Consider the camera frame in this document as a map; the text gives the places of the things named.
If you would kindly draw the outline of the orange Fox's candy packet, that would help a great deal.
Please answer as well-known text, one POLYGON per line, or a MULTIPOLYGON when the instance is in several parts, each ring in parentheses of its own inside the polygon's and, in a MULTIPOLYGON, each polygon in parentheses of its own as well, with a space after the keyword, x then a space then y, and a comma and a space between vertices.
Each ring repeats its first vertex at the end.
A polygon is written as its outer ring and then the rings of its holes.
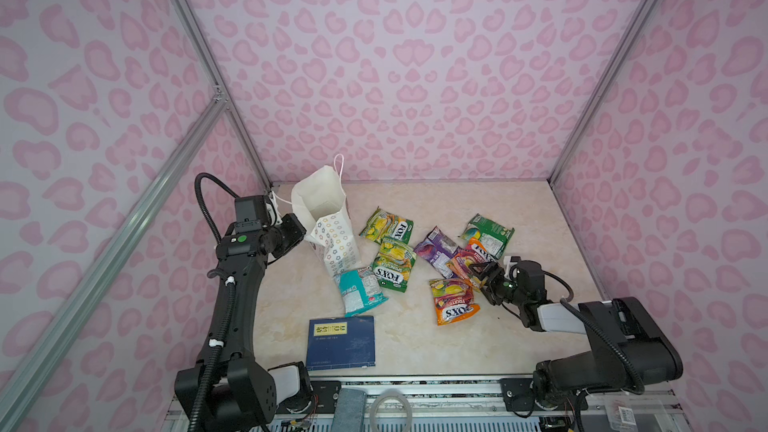
POLYGON ((438 326, 466 320, 480 311, 471 284, 461 278, 429 281, 438 326))

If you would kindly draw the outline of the orange red fruit packet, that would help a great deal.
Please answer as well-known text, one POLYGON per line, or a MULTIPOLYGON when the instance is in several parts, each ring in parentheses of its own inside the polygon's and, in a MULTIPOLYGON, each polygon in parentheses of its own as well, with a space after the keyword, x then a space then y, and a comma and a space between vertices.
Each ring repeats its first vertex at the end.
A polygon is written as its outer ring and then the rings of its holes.
POLYGON ((459 275, 459 278, 468 282, 475 290, 480 290, 472 282, 471 265, 474 263, 497 262, 484 247, 477 241, 471 240, 466 247, 460 247, 449 266, 459 275))

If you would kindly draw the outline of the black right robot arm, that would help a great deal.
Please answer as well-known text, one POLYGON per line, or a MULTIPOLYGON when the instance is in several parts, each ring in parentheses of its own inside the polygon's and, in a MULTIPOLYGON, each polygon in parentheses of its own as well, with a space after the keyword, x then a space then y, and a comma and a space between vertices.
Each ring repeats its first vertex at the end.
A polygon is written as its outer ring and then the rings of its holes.
POLYGON ((591 393, 642 395, 650 385, 683 375, 680 354, 635 297, 576 303, 567 281, 518 257, 507 265, 477 263, 469 270, 489 304, 504 308, 525 328, 588 340, 587 351, 541 361, 520 384, 502 380, 506 408, 521 418, 558 409, 579 415, 591 393))

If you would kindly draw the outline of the green white snack packet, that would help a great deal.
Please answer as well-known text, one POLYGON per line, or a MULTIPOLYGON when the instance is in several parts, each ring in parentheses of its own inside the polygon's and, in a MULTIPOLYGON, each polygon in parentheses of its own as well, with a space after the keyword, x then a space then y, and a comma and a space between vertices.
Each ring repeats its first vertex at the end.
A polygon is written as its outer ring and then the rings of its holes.
POLYGON ((487 253, 499 259, 506 251, 514 233, 514 228, 505 227, 481 214, 476 214, 469 220, 460 238, 466 243, 471 240, 479 242, 487 253))

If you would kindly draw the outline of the teal white snack packet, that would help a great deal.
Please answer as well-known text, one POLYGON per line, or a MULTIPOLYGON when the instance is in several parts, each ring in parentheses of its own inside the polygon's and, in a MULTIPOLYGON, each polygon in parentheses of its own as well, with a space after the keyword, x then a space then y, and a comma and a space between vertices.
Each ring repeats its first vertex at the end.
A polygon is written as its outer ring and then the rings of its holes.
POLYGON ((388 300, 370 266, 337 274, 334 280, 341 294, 345 317, 362 314, 388 300))

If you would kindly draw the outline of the white printed paper bag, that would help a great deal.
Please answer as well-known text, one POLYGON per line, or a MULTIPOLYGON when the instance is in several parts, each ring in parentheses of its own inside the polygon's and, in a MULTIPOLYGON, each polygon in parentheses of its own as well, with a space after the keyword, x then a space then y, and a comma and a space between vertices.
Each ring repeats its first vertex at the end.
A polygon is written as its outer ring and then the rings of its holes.
POLYGON ((331 277, 362 266, 342 184, 344 165, 344 155, 336 154, 331 165, 320 167, 296 183, 289 200, 272 194, 273 199, 292 207, 306 230, 304 241, 331 277))

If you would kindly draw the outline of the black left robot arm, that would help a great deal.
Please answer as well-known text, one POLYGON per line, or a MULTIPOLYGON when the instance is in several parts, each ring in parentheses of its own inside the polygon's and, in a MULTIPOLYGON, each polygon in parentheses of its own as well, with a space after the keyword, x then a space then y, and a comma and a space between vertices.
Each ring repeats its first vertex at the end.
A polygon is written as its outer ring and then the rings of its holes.
POLYGON ((267 430, 278 409, 312 410, 316 398, 301 361, 266 369, 253 351, 258 293, 267 267, 304 239, 293 213, 280 215, 267 195, 239 196, 216 176, 199 173, 193 183, 202 215, 216 241, 218 283, 214 312, 193 367, 178 372, 174 393, 191 431, 267 430), (219 230, 205 202, 209 180, 234 200, 235 219, 219 230))

